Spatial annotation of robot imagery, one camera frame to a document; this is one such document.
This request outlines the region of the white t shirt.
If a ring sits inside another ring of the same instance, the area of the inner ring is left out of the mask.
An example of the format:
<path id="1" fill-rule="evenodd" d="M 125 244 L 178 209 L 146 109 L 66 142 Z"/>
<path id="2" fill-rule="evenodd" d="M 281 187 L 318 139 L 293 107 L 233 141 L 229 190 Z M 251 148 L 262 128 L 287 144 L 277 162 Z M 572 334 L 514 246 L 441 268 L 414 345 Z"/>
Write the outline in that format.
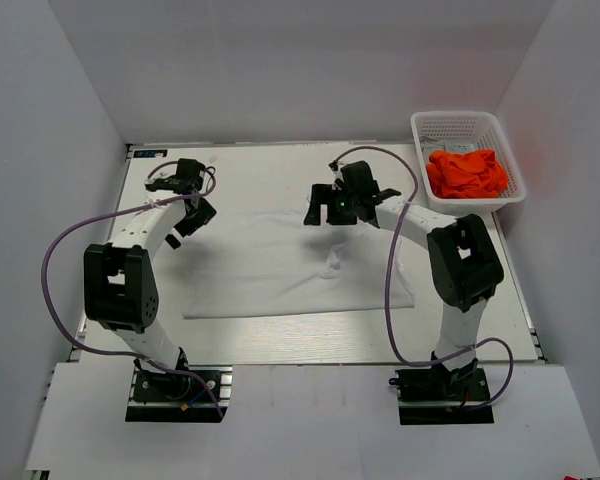
<path id="1" fill-rule="evenodd" d="M 390 233 L 302 220 L 298 211 L 221 213 L 186 239 L 184 318 L 382 308 Z"/>

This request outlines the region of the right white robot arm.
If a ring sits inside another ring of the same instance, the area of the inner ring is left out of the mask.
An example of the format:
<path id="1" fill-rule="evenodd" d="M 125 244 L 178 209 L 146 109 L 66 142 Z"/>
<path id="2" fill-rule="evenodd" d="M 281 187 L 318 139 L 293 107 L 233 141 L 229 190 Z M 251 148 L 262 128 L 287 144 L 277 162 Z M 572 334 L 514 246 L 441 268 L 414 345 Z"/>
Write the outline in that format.
<path id="1" fill-rule="evenodd" d="M 383 309 L 392 328 L 391 283 L 398 242 L 406 238 L 428 255 L 434 289 L 443 303 L 441 328 L 431 357 L 424 361 L 397 360 L 411 368 L 439 367 L 431 374 L 433 390 L 452 399 L 468 385 L 466 371 L 477 364 L 482 346 L 477 334 L 488 301 L 504 279 L 504 268 L 484 221 L 476 214 L 456 218 L 415 204 L 413 194 L 380 188 L 369 164 L 357 161 L 343 167 L 332 163 L 332 183 L 312 185 L 304 224 L 349 226 L 364 222 L 391 232 Z"/>

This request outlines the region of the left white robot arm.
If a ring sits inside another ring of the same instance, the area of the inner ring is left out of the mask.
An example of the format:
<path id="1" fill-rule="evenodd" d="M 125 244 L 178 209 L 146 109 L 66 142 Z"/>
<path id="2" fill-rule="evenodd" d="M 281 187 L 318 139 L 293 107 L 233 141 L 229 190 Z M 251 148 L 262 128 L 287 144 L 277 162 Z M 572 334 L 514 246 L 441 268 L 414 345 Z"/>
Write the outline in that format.
<path id="1" fill-rule="evenodd" d="M 216 215 L 204 198 L 209 167 L 184 158 L 175 166 L 170 175 L 152 174 L 145 181 L 142 209 L 107 243 L 88 246 L 83 257 L 86 317 L 114 332 L 140 362 L 164 367 L 156 384 L 171 399 L 189 392 L 192 377 L 185 369 L 186 354 L 158 320 L 152 259 L 164 244 L 178 249 L 183 238 Z"/>

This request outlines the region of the blue table label sticker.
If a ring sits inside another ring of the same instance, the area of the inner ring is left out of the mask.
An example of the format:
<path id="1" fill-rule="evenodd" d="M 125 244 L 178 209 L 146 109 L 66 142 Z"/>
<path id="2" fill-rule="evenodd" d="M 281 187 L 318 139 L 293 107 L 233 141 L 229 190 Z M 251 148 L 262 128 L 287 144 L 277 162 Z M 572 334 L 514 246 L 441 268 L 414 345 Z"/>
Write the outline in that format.
<path id="1" fill-rule="evenodd" d="M 134 158 L 166 158 L 167 156 L 167 149 L 142 149 L 133 152 Z"/>

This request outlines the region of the white plastic basket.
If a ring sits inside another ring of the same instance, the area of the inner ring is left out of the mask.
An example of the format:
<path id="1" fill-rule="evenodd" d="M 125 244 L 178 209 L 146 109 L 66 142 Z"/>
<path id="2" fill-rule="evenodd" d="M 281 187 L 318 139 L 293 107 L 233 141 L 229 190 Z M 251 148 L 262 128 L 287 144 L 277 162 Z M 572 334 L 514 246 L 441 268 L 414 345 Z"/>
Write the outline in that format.
<path id="1" fill-rule="evenodd" d="M 522 202 L 526 187 L 508 140 L 497 120 L 487 112 L 426 111 L 411 116 L 411 130 L 423 178 L 428 207 L 434 211 L 464 216 L 491 214 L 500 208 Z M 508 187 L 496 198 L 443 199 L 434 194 L 426 166 L 436 148 L 452 153 L 491 149 L 508 176 Z"/>

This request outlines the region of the orange t shirt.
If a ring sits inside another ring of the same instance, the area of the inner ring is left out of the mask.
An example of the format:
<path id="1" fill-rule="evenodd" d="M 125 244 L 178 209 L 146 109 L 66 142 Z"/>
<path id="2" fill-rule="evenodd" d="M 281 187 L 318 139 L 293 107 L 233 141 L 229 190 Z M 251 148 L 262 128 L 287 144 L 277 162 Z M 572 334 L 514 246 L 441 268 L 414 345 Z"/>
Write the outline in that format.
<path id="1" fill-rule="evenodd" d="M 509 177 L 492 149 L 468 153 L 435 150 L 426 173 L 433 194 L 442 199 L 496 198 L 509 186 Z"/>

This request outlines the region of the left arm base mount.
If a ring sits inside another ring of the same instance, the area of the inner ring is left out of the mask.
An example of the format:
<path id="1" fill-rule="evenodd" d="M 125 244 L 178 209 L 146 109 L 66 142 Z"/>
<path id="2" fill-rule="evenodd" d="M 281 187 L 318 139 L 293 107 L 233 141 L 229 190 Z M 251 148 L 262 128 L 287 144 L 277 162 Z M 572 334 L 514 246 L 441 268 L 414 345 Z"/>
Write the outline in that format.
<path id="1" fill-rule="evenodd" d="M 233 368 L 191 366 L 190 370 L 206 383 L 225 414 Z M 125 414 L 127 423 L 209 424 L 221 420 L 209 393 L 197 380 L 134 369 Z"/>

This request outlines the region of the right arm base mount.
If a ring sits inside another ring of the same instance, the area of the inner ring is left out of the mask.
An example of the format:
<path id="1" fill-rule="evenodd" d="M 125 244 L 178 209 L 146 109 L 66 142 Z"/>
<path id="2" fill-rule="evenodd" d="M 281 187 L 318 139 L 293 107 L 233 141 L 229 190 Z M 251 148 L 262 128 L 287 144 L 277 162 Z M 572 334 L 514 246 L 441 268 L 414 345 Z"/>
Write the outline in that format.
<path id="1" fill-rule="evenodd" d="M 445 391 L 431 369 L 396 370 L 388 380 L 398 399 L 402 426 L 489 425 L 494 423 L 485 371 L 474 373 Z"/>

